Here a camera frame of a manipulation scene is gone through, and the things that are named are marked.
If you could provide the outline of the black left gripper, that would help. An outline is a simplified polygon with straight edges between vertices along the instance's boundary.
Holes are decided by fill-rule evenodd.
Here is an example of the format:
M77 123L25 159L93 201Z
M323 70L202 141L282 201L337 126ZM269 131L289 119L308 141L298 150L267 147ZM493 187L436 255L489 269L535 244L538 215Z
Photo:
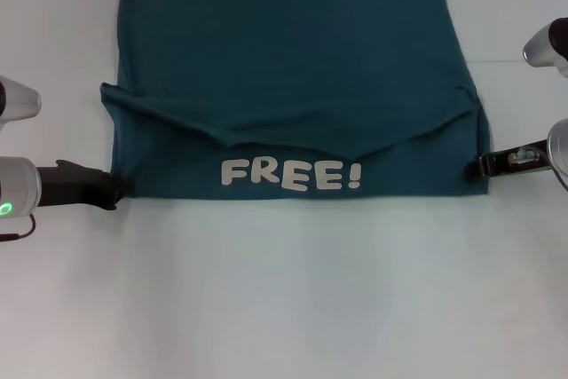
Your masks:
M84 204L111 211L133 188L129 178L64 160L37 170L42 192L38 207Z

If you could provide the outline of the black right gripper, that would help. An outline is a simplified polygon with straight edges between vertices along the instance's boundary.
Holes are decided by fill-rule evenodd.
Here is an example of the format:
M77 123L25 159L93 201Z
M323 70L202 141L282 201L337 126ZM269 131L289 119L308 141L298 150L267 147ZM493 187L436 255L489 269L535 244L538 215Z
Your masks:
M464 167L463 174L469 182L505 175L550 170L547 140L478 156Z

